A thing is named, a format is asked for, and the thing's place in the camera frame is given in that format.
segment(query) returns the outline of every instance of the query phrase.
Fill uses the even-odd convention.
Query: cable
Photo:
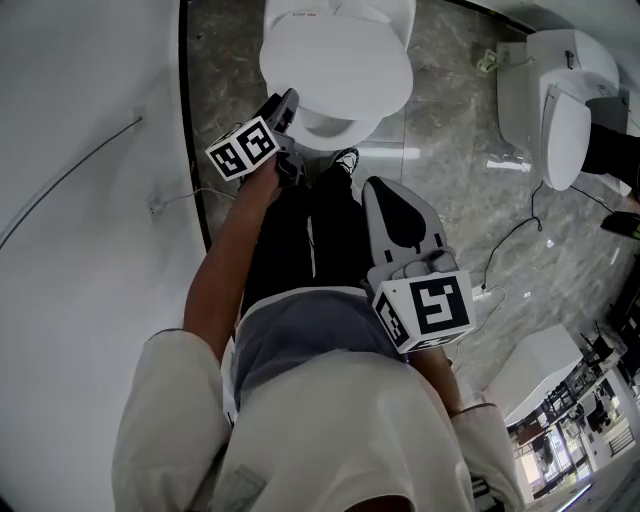
[[[606,208],[607,210],[609,210],[609,213],[613,213],[613,210],[611,208],[609,208],[606,204],[604,204],[602,201],[600,201],[599,199],[596,199],[593,196],[590,196],[589,194],[587,194],[584,190],[580,190],[577,187],[574,187],[573,185],[571,185],[571,188],[573,190],[577,190],[578,192],[580,192],[581,194],[584,194],[585,196],[587,196],[589,199],[594,200],[596,203],[602,205],[604,208]]]
[[[487,315],[487,318],[484,319],[484,322],[482,322],[482,325],[480,327],[478,327],[478,328],[474,329],[473,331],[471,331],[469,334],[467,334],[463,339],[461,339],[458,342],[458,345],[456,346],[456,353],[458,354],[458,360],[462,360],[463,359],[462,354],[460,353],[460,347],[462,346],[464,341],[466,339],[468,339],[468,336],[471,335],[471,334],[478,334],[484,328],[484,326],[487,325],[487,322],[489,321],[489,318],[491,318],[493,316],[493,314],[498,310],[498,308],[500,306],[502,306],[502,304],[504,304],[504,301],[507,300],[507,290],[505,290],[502,286],[499,286],[499,285],[494,286],[488,292],[484,292],[485,295],[491,294],[491,292],[493,290],[495,290],[496,288],[498,290],[502,290],[502,293],[504,293],[504,297],[502,297],[502,300],[500,302],[498,302],[498,305],[491,310],[491,312]]]
[[[42,202],[42,200],[51,193],[51,191],[54,188],[56,188],[65,178],[67,178],[73,171],[75,171],[78,167],[80,167],[83,163],[85,163],[89,158],[91,158],[98,151],[100,151],[103,147],[105,147],[107,144],[109,144],[109,142],[111,142],[112,140],[118,138],[120,135],[122,135],[124,132],[126,132],[129,128],[131,128],[132,126],[135,126],[140,121],[142,121],[142,119],[143,119],[142,116],[138,116],[135,119],[135,121],[129,123],[122,130],[120,130],[119,132],[117,132],[114,135],[112,135],[111,137],[109,137],[102,144],[97,146],[93,151],[89,152],[84,158],[82,158],[71,169],[69,169],[62,176],[60,176],[57,180],[55,180],[49,186],[49,188],[47,190],[45,190],[44,193],[29,208],[27,208],[27,210],[20,216],[20,218],[16,221],[16,223],[13,225],[13,227],[11,227],[11,229],[9,229],[7,231],[6,235],[2,236],[1,241],[0,241],[0,251],[4,248],[5,245],[7,245],[7,242],[9,241],[9,238],[11,238],[11,235],[13,235],[16,232],[16,230],[20,227],[20,225],[24,222],[24,220],[29,216],[29,214],[35,209],[35,207],[38,206]]]
[[[513,235],[522,226],[531,222],[532,220],[535,220],[538,223],[538,231],[542,231],[542,222],[538,217],[536,217],[536,214],[533,209],[533,200],[535,199],[536,194],[538,193],[538,190],[542,188],[543,184],[544,182],[541,181],[540,185],[538,185],[538,188],[533,191],[533,194],[531,194],[531,217],[529,217],[527,220],[523,220],[520,224],[518,224],[511,231],[509,231],[509,233],[507,233],[507,236],[505,236],[502,240],[500,240],[498,245],[496,245],[491,251],[491,254],[489,255],[489,261],[487,261],[487,264],[484,267],[484,278],[482,279],[482,286],[481,286],[482,291],[487,289],[487,270],[489,269],[489,265],[491,265],[491,260],[493,259],[493,255],[498,250],[498,248],[505,242],[505,240],[509,238],[511,235]]]
[[[163,209],[165,206],[167,206],[170,203],[173,203],[174,201],[177,201],[178,199],[188,199],[189,197],[195,196],[198,192],[213,192],[214,194],[218,194],[219,196],[226,197],[228,199],[231,199],[232,201],[236,200],[236,196],[232,196],[231,194],[227,194],[226,192],[222,192],[221,190],[216,190],[215,188],[209,188],[209,187],[202,187],[202,188],[195,189],[190,194],[185,194],[183,196],[176,196],[176,197],[172,197],[171,199],[167,199],[162,203],[162,206],[160,207],[160,209]]]

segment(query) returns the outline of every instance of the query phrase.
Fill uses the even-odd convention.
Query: toilet tank
[[[531,79],[543,97],[556,86],[581,102],[617,96],[618,67],[607,49],[579,30],[543,30],[527,37],[527,58],[535,59]]]
[[[579,30],[574,31],[578,65],[585,72],[590,88],[597,88],[602,96],[617,96],[620,85],[618,66],[607,49]]]

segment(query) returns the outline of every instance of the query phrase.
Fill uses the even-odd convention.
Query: shoe
[[[360,153],[358,153],[358,150],[356,148],[343,149],[342,151],[336,153],[336,155],[333,157],[330,167],[339,165],[345,171],[347,171],[347,174],[349,176],[351,176],[353,174],[353,171],[355,171],[356,167],[358,166],[359,159]]]

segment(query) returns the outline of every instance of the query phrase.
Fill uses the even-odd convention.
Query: gray tile floor
[[[255,112],[266,98],[258,67],[262,42],[262,2],[193,0],[189,3],[188,64],[191,114],[203,186],[234,193],[219,178],[204,149],[236,121]],[[354,175],[362,185],[371,175],[401,181],[439,212],[461,268],[482,282],[492,248],[531,210],[539,185],[523,172],[528,155],[500,136],[495,76],[473,67],[483,47],[496,41],[523,40],[509,27],[443,0],[418,0],[408,54],[414,90],[400,112],[382,121],[360,145],[361,164]],[[385,148],[392,157],[367,156]],[[313,168],[318,154],[305,151]],[[505,169],[510,165],[516,169]],[[611,208],[636,208],[590,177],[576,186]],[[212,238],[230,207],[224,197],[205,196]],[[574,190],[544,186],[536,195],[534,222],[514,234],[496,252],[489,287],[503,286],[508,299],[482,331],[465,339],[458,375],[474,390],[492,380],[513,347],[528,334],[563,323],[579,342],[593,320],[606,314],[626,278],[634,242],[599,228],[602,207]],[[502,292],[476,302],[481,324]],[[451,347],[454,358],[455,347]]]

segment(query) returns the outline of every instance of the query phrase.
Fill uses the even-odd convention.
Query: wall outlet
[[[471,289],[471,295],[473,295],[473,300],[482,300],[485,297],[488,297],[489,295],[491,295],[491,292],[486,292],[482,289],[482,285],[478,285],[478,286],[474,286]]]
[[[140,121],[138,124],[136,124],[133,127],[134,132],[139,132],[140,130],[142,130],[142,128],[144,128],[144,125],[146,124],[146,118],[147,118],[146,105],[139,105],[131,109],[131,122],[135,121],[139,117],[142,118],[142,121]]]
[[[164,210],[164,206],[164,202],[162,202],[157,197],[149,201],[149,203],[147,204],[151,217],[157,217],[158,215],[160,215],[162,210]]]

